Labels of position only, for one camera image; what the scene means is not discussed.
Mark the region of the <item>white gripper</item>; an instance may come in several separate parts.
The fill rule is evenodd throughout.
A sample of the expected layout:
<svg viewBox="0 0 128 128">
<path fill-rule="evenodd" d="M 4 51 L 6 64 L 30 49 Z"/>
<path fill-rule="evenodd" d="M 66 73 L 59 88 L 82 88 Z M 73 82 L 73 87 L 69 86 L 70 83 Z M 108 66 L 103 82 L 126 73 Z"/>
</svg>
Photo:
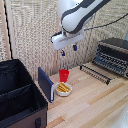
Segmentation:
<svg viewBox="0 0 128 128">
<path fill-rule="evenodd" d="M 70 44 L 74 44 L 84 38 L 85 34 L 83 30 L 80 30 L 76 34 L 68 34 L 64 31 L 54 34 L 51 37 L 51 42 L 55 50 L 62 49 Z M 73 50 L 77 51 L 77 45 L 73 45 Z M 61 55 L 65 56 L 65 51 L 61 50 Z"/>
</svg>

